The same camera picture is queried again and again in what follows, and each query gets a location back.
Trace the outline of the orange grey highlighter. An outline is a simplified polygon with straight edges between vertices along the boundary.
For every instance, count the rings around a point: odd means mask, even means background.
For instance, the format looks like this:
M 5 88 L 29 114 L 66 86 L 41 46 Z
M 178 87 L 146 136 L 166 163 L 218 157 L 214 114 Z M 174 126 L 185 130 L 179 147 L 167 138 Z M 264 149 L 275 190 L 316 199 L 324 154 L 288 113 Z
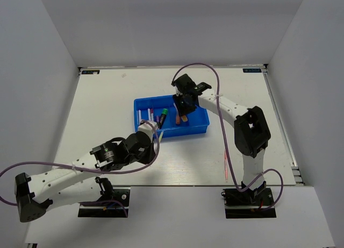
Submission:
M 176 123 L 176 125 L 180 125 L 180 123 L 181 123 L 181 118 L 180 118 L 178 113 L 176 113 L 175 123 Z

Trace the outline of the green black highlighter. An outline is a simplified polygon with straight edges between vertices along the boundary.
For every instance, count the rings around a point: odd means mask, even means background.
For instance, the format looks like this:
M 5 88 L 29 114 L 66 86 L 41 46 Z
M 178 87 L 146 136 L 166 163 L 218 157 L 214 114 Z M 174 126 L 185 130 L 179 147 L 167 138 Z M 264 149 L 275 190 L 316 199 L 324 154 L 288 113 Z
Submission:
M 164 125 L 164 122 L 167 118 L 167 115 L 168 115 L 168 109 L 167 108 L 164 108 L 161 112 L 161 115 L 160 115 L 160 120 L 159 120 L 159 128 L 162 128 L 163 125 Z

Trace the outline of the purple black highlighter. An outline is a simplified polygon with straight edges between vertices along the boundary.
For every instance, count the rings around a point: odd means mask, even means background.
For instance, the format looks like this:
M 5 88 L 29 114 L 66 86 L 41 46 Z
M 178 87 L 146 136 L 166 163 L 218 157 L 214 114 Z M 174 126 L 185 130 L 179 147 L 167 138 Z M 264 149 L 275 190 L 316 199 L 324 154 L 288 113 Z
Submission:
M 159 127 L 159 117 L 158 116 L 156 116 L 155 118 L 154 118 L 154 122 L 157 124 L 157 126 Z

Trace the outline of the magenta capped white marker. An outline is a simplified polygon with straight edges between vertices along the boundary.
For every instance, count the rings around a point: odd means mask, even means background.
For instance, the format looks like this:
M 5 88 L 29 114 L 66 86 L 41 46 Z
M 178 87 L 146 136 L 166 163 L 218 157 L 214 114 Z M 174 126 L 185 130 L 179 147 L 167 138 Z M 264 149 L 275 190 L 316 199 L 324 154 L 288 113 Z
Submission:
M 154 110 L 153 110 L 153 108 L 150 110 L 150 119 L 151 119 L 151 121 L 154 121 Z

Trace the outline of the thin pink highlighter pen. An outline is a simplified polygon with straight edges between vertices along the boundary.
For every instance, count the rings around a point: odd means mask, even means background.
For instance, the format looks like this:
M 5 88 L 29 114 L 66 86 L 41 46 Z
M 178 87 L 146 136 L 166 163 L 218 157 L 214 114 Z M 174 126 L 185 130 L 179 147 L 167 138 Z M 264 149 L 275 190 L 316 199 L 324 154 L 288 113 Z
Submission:
M 228 183 L 228 162 L 226 151 L 224 151 L 224 172 L 225 172 L 225 182 Z

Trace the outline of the thin yellow highlighter pen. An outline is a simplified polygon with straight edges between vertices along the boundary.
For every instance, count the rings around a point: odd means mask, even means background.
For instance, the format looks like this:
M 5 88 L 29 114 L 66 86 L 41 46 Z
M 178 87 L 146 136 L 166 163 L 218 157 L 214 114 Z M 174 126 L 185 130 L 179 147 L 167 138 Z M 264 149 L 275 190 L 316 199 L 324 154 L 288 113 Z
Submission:
M 164 133 L 164 131 L 161 131 L 161 133 L 160 133 L 160 135 L 159 135 L 159 143 L 160 143 L 160 142 L 161 142 L 161 140 L 162 140 L 163 133 Z

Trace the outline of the pink capped white marker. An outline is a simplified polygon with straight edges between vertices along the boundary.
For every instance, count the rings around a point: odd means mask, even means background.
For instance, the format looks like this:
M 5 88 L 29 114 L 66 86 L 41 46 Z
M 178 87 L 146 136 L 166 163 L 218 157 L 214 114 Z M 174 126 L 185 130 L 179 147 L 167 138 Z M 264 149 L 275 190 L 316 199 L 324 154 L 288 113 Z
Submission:
M 150 110 L 150 108 L 147 109 L 147 113 L 148 113 L 148 120 L 151 121 L 151 110 Z

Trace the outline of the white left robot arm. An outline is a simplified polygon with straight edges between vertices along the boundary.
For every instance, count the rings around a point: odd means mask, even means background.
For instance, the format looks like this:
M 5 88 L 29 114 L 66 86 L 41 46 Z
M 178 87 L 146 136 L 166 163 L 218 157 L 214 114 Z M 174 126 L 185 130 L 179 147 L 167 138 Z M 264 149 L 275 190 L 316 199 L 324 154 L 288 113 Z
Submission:
M 103 175 L 134 162 L 148 165 L 155 158 L 154 133 L 137 131 L 113 138 L 76 159 L 69 169 L 61 166 L 46 173 L 15 177 L 15 196 L 22 223 L 42 217 L 53 208 L 73 203 L 101 206 L 118 203 L 109 179 Z

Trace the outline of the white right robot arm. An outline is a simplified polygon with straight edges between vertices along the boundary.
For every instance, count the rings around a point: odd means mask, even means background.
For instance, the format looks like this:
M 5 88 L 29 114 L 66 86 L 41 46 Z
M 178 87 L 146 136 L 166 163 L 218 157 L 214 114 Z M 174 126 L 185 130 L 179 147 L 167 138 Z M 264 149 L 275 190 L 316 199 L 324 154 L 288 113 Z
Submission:
M 203 108 L 218 115 L 221 123 L 226 121 L 233 127 L 234 143 L 243 158 L 242 196 L 247 203 L 256 204 L 266 187 L 263 157 L 271 138 L 262 109 L 236 104 L 215 92 L 209 84 L 196 84 L 188 74 L 174 79 L 171 85 L 176 89 L 173 100 L 180 117 Z

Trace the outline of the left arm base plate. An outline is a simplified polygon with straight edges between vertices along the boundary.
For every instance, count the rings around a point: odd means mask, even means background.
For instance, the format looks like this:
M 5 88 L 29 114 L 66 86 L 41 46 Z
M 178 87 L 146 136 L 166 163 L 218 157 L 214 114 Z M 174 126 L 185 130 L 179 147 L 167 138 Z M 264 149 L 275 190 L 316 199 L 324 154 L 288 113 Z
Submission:
M 80 205 L 79 218 L 127 218 L 130 205 L 130 187 L 114 187 L 111 196 L 101 198 L 89 205 Z

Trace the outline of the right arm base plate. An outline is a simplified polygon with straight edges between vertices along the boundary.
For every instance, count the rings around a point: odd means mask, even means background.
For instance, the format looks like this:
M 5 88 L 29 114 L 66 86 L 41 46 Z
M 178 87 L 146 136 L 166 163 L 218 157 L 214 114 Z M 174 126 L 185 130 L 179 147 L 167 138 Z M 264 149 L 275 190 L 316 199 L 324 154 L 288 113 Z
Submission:
M 276 218 L 274 207 L 267 209 L 274 203 L 270 188 L 266 188 L 252 201 L 245 193 L 237 189 L 223 189 L 226 219 Z

